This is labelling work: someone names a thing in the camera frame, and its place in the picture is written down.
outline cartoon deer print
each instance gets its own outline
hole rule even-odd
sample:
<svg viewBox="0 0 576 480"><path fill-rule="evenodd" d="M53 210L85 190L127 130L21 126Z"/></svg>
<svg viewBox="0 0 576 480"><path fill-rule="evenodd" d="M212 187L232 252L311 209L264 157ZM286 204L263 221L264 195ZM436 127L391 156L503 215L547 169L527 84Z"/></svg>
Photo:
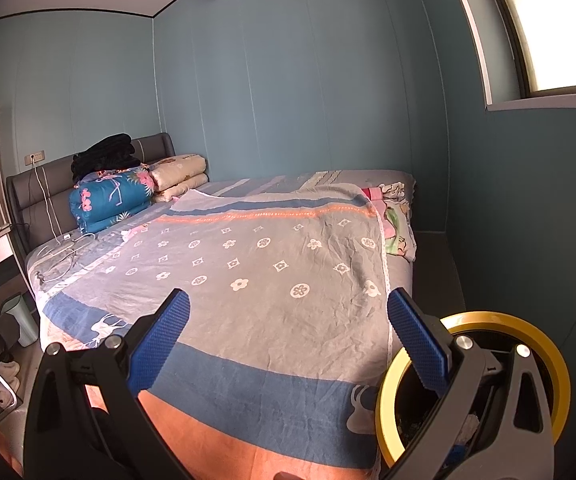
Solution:
<svg viewBox="0 0 576 480"><path fill-rule="evenodd" d="M362 395L367 389L368 386L362 387L358 384L350 393L350 402L353 405L354 411L348 417L346 427L356 434L373 435L376 433L374 428L374 412L366 410L362 405Z"/></svg>
<svg viewBox="0 0 576 480"><path fill-rule="evenodd" d="M109 335L111 335L111 333L114 332L115 329L117 328L124 328L126 325L128 325L124 320L119 319L118 321L114 322L112 325L108 325L108 323L106 323L106 320L109 317L113 317L114 314L106 314L103 318L101 318L99 321L97 321L93 326L90 327L90 329L93 332L97 332L97 336L95 336L92 341L89 341L86 343L86 346L89 348L96 348L100 345L100 343L107 338Z"/></svg>

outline tape roll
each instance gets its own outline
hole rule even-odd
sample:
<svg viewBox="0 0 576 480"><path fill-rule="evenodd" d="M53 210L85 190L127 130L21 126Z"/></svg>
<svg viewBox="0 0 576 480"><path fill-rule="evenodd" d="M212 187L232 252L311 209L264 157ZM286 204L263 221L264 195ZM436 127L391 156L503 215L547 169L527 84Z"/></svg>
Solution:
<svg viewBox="0 0 576 480"><path fill-rule="evenodd" d="M444 317L442 323L451 334L471 330L488 330L512 336L531 348L543 361L552 381L552 436L556 442L564 429L570 408L570 376L564 358L548 336L534 325L509 314L498 312L464 312ZM411 361L401 349L386 372L377 397L375 423L377 440L383 458L389 467L404 452L404 445L395 422L395 398L399 383Z"/></svg>

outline wall socket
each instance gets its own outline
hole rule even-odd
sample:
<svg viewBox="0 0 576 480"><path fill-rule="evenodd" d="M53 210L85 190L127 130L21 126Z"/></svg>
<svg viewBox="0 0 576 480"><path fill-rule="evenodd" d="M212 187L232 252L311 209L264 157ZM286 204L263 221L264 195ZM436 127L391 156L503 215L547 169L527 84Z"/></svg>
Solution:
<svg viewBox="0 0 576 480"><path fill-rule="evenodd" d="M27 166L30 166L33 163L33 159L31 157L34 157L34 163L36 164L44 160L44 158L46 158L46 155L44 154L44 150L41 150L40 152L31 153L30 155L25 156L24 162L26 163Z"/></svg>

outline shoe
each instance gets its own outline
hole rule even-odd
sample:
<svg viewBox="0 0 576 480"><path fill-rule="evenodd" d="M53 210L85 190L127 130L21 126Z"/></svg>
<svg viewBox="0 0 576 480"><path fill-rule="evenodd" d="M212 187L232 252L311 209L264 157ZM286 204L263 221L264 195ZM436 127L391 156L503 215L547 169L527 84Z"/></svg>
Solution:
<svg viewBox="0 0 576 480"><path fill-rule="evenodd" d="M8 386L10 386L12 388L12 390L17 393L17 390L19 389L19 379L17 379L16 377L13 377L11 380L6 381L8 383ZM12 404L12 396L10 395L10 392L6 389L6 387L0 383L0 406L2 408L5 408L6 406L9 406Z"/></svg>
<svg viewBox="0 0 576 480"><path fill-rule="evenodd" d="M19 363L11 361L9 363L0 363L0 376L10 384L10 381L19 373Z"/></svg>

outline gray upholstered headboard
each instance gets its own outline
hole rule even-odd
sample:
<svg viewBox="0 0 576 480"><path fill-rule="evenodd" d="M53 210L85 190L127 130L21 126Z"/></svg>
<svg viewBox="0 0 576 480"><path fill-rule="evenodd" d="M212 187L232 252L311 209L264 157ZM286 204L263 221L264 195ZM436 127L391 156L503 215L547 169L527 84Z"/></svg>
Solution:
<svg viewBox="0 0 576 480"><path fill-rule="evenodd" d="M140 161L152 164L167 156L175 155L172 140L167 133L160 133L141 139L133 139L134 156ZM76 229L77 222L70 213L68 196L72 190L72 155L47 162L34 170L9 176L6 179L6 195L15 230L24 258L34 248L54 238L46 207L57 232ZM41 180L50 202L46 202L37 176Z"/></svg>

